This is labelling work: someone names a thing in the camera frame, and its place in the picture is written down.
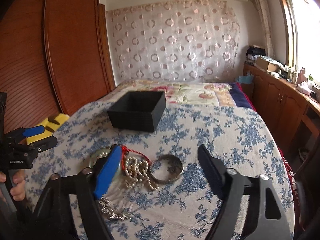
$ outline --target wooden panel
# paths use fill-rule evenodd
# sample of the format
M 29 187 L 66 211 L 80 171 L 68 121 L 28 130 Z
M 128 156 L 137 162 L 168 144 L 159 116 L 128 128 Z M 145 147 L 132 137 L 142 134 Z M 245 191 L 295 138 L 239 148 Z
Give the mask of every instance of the wooden panel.
M 282 14 L 284 18 L 284 29 L 285 29 L 285 36 L 286 36 L 286 59 L 285 64 L 294 67 L 294 52 L 295 52 L 295 46 L 293 43 L 293 35 L 294 30 L 292 28 L 292 21 L 291 16 L 289 13 L 289 6 L 287 3 L 287 0 L 280 0 L 280 5 L 282 9 Z
M 282 95 L 280 100 L 281 114 L 273 136 L 280 149 L 286 153 L 298 129 L 307 104 L 290 87 L 284 87 Z
M 303 115 L 302 121 L 308 127 L 312 135 L 317 138 L 320 134 L 320 127 L 318 120 L 310 119 L 306 114 Z
M 244 64 L 243 75 L 247 75 L 247 72 L 249 72 L 251 75 L 254 75 L 252 103 L 256 108 L 257 112 L 264 119 L 264 106 L 267 97 L 267 76 L 263 71 L 259 70 L 258 68 Z
M 15 0 L 0 22 L 0 91 L 7 92 L 4 131 L 60 112 L 44 57 L 45 0 Z
M 104 65 L 106 67 L 106 73 L 108 78 L 109 92 L 111 92 L 116 88 L 116 85 L 115 85 L 115 80 L 113 76 L 111 60 L 110 60 L 108 36 L 107 36 L 106 11 L 103 4 L 99 4 L 99 28 L 100 28 L 100 38 L 101 38 Z
M 262 72 L 254 74 L 254 90 L 252 93 L 252 103 L 262 118 L 264 118 L 264 106 L 267 96 L 266 82 L 264 79 L 265 76 Z
M 269 131 L 274 132 L 280 115 L 280 99 L 284 85 L 275 78 L 266 77 L 267 96 L 264 106 L 264 122 Z
M 108 93 L 98 0 L 46 0 L 45 48 L 61 108 L 73 114 Z

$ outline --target curtain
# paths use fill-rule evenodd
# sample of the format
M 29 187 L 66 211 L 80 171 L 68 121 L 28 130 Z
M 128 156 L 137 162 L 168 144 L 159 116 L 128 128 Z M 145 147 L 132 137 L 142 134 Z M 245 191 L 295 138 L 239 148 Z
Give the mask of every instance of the curtain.
M 270 13 L 269 13 L 269 7 L 267 0 L 255 0 L 257 9 L 259 12 L 263 34 L 265 37 L 265 49 L 267 56 L 273 58 L 274 52 L 273 52 L 273 46 L 271 41 L 271 31 L 270 31 Z
M 181 0 L 107 12 L 121 80 L 233 81 L 240 26 L 221 0 Z

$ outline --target screw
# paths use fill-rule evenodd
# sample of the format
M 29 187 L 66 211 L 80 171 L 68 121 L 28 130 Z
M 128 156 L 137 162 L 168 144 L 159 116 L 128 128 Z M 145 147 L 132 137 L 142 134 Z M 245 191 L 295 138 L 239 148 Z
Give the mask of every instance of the screw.
M 81 172 L 82 172 L 84 175 L 87 175 L 87 174 L 92 173 L 92 170 L 91 170 L 90 168 L 84 168 Z
M 230 175 L 236 175 L 238 172 L 233 168 L 229 168 L 227 169 L 227 173 Z
M 260 174 L 260 178 L 263 179 L 263 180 L 268 180 L 269 179 L 268 175 L 264 174 L 264 173 Z
M 52 180 L 56 180 L 56 179 L 59 179 L 60 178 L 60 175 L 58 173 L 54 173 L 50 176 L 50 179 Z

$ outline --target cardboard box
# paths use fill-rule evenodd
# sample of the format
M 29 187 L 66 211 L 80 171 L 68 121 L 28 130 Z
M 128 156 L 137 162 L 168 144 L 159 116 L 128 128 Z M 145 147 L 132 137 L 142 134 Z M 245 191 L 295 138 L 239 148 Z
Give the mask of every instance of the cardboard box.
M 154 132 L 165 108 L 163 91 L 130 91 L 107 113 L 115 128 Z
M 270 72 L 277 72 L 278 71 L 278 66 L 275 64 L 272 64 L 260 57 L 257 58 L 257 65 L 262 68 L 265 71 L 270 71 Z

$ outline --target yellow sponge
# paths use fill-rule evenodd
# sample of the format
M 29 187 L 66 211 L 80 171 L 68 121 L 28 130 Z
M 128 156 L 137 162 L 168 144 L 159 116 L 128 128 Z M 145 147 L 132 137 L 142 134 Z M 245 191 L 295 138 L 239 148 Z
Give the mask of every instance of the yellow sponge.
M 51 136 L 69 118 L 70 116 L 67 114 L 58 114 L 55 116 L 49 116 L 48 118 L 44 119 L 41 123 L 36 125 L 36 126 L 38 125 L 44 126 L 45 128 L 44 133 L 27 137 L 27 145 Z

